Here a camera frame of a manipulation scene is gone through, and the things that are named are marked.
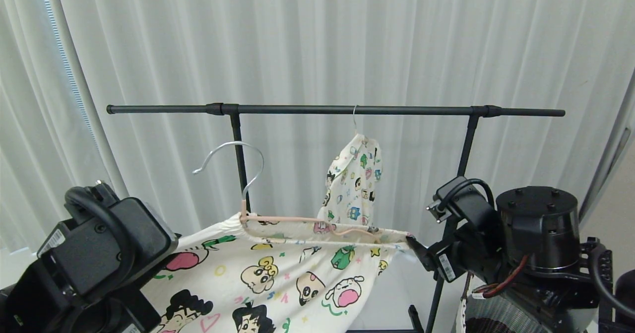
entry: white label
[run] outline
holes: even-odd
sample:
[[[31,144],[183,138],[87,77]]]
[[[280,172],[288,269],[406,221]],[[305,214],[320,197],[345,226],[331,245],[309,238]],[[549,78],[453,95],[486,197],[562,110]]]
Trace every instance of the white label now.
[[[134,324],[131,324],[126,329],[121,331],[121,333],[141,333],[141,331],[139,331],[139,328],[137,328]]]
[[[443,270],[445,271],[447,280],[452,281],[453,279],[455,279],[456,275],[454,275],[454,270],[452,270],[452,265],[449,264],[449,260],[447,259],[446,254],[440,255],[439,261],[441,261],[441,266],[443,267]]]
[[[42,249],[39,250],[38,258],[43,253],[47,252],[48,250],[61,245],[64,242],[64,240],[66,240],[66,238],[64,237],[62,232],[59,229],[56,229],[53,232],[53,235],[51,235],[50,239],[46,242],[46,245],[44,245],[44,247],[42,247]]]

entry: silver hanger hook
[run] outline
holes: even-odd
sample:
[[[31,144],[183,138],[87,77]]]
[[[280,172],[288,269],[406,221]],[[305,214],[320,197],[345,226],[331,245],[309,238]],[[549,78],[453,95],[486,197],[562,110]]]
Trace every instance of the silver hanger hook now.
[[[202,165],[200,166],[200,168],[198,168],[197,170],[194,170],[194,171],[192,172],[192,174],[196,175],[196,174],[198,174],[198,173],[202,172],[202,171],[205,169],[205,167],[207,166],[207,163],[209,162],[209,160],[211,159],[211,157],[212,157],[212,156],[213,156],[216,152],[218,152],[218,151],[219,151],[219,150],[221,150],[222,148],[225,148],[225,147],[227,147],[227,146],[229,146],[229,145],[242,145],[242,146],[245,146],[245,147],[253,148],[253,149],[255,149],[256,151],[258,151],[258,154],[260,154],[260,158],[261,158],[261,160],[262,160],[262,165],[260,166],[260,170],[258,170],[258,173],[256,173],[256,176],[255,176],[253,179],[251,179],[251,181],[249,181],[249,182],[247,183],[247,185],[245,186],[245,188],[243,189],[243,200],[247,200],[247,192],[249,191],[249,187],[251,187],[251,186],[252,186],[252,183],[254,183],[254,181],[256,181],[256,179],[258,178],[258,176],[259,176],[259,175],[262,173],[262,171],[265,169],[265,156],[264,156],[264,155],[263,155],[263,153],[260,151],[260,149],[258,149],[258,147],[254,146],[254,145],[251,145],[251,144],[249,144],[249,143],[247,143],[247,142],[244,142],[244,141],[229,141],[229,142],[227,142],[227,143],[223,143],[222,145],[220,145],[220,146],[218,146],[218,147],[214,148],[214,150],[213,150],[212,152],[210,152],[210,153],[207,155],[207,157],[205,157],[205,161],[202,163]]]
[[[355,110],[357,109],[358,105],[355,105],[355,107],[353,107],[353,124],[355,125],[355,132],[357,132],[357,121],[355,120]]]

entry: red wire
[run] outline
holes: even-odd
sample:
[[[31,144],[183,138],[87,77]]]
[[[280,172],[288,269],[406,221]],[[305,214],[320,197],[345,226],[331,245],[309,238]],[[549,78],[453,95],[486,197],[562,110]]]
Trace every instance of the red wire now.
[[[502,291],[506,286],[508,286],[510,283],[512,283],[512,281],[514,281],[515,277],[520,273],[520,271],[524,268],[524,266],[527,265],[528,260],[529,260],[529,255],[523,256],[522,260],[518,264],[518,267],[511,272],[511,274],[505,279],[505,281],[502,281],[501,283],[499,283],[499,285],[494,287],[494,289],[492,289],[491,291],[484,292],[483,298],[492,298],[495,295],[499,294],[500,291]]]

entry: clothes rack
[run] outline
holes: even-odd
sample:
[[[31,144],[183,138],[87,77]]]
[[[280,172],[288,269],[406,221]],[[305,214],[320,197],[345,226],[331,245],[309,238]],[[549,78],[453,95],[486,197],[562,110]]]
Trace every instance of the clothes rack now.
[[[149,114],[149,113],[206,113],[215,116],[229,116],[234,140],[243,140],[240,128],[241,114],[354,114],[359,115],[416,115],[416,116],[468,116],[467,132],[463,141],[461,159],[458,162],[457,176],[464,176],[467,160],[472,149],[474,134],[481,118],[498,116],[543,116],[562,117],[564,110],[556,109],[506,109],[493,105],[469,107],[431,107],[431,106],[331,106],[331,105],[239,105],[216,102],[206,105],[108,105],[109,114]],[[240,177],[241,190],[247,185],[247,170],[245,169],[245,155],[242,146],[236,146],[236,162]],[[250,209],[247,195],[247,209]],[[446,220],[443,229],[443,239],[448,238],[456,230],[458,220],[451,217]],[[431,333],[435,325],[436,313],[439,307],[443,279],[435,272],[435,294],[430,307],[426,329],[422,328],[419,315],[414,306],[408,309],[413,329],[411,330],[379,330],[379,331],[349,331],[349,333]]]

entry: hanging shirt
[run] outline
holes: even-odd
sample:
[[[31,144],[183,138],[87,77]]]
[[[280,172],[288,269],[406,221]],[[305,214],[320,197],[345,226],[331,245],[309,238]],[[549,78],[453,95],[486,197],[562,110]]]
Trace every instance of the hanging shirt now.
[[[159,333],[345,332],[408,233],[353,225],[240,222],[181,238],[175,258],[141,291]]]
[[[356,134],[328,169],[326,195],[317,217],[335,223],[372,225],[382,164],[379,143]]]

